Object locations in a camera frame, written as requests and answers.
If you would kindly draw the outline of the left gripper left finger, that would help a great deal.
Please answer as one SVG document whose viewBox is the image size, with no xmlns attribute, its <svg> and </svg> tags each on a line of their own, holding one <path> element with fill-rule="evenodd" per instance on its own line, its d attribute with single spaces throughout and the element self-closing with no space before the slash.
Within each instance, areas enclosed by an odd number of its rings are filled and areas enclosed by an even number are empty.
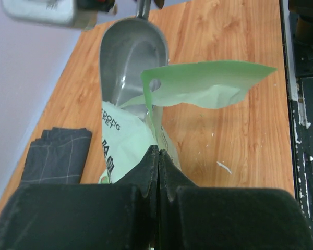
<svg viewBox="0 0 313 250">
<path fill-rule="evenodd" d="M 0 249 L 147 249 L 157 231 L 159 149 L 113 184 L 28 184 L 0 215 Z"/>
</svg>

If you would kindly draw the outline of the grey metal scoop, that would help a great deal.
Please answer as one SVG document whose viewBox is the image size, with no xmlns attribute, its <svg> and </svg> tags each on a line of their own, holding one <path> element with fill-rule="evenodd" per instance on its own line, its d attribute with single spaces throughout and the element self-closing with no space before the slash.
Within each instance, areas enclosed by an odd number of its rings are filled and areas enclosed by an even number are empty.
<svg viewBox="0 0 313 250">
<path fill-rule="evenodd" d="M 150 1 L 137 1 L 135 17 L 112 24 L 100 46 L 102 100 L 116 107 L 143 95 L 140 74 L 166 66 L 168 44 L 160 29 L 149 22 Z"/>
</svg>

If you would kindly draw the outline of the green litter bag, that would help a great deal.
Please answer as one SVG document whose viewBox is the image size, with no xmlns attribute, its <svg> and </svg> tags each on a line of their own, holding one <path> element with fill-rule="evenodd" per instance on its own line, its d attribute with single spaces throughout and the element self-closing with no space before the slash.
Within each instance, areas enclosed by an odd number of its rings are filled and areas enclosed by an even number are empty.
<svg viewBox="0 0 313 250">
<path fill-rule="evenodd" d="M 173 64 L 113 80 L 101 77 L 102 147 L 106 169 L 99 181 L 115 183 L 132 170 L 151 145 L 180 167 L 177 149 L 162 126 L 164 107 L 181 103 L 221 109 L 242 101 L 275 68 L 245 61 Z"/>
</svg>

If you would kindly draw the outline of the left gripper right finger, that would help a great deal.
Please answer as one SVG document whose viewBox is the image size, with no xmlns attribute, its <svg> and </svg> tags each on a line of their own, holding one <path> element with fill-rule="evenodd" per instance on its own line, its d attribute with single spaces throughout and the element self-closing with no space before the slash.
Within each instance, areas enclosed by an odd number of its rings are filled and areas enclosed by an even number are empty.
<svg viewBox="0 0 313 250">
<path fill-rule="evenodd" d="M 198 187 L 159 153 L 159 249 L 313 249 L 307 221 L 282 189 Z"/>
</svg>

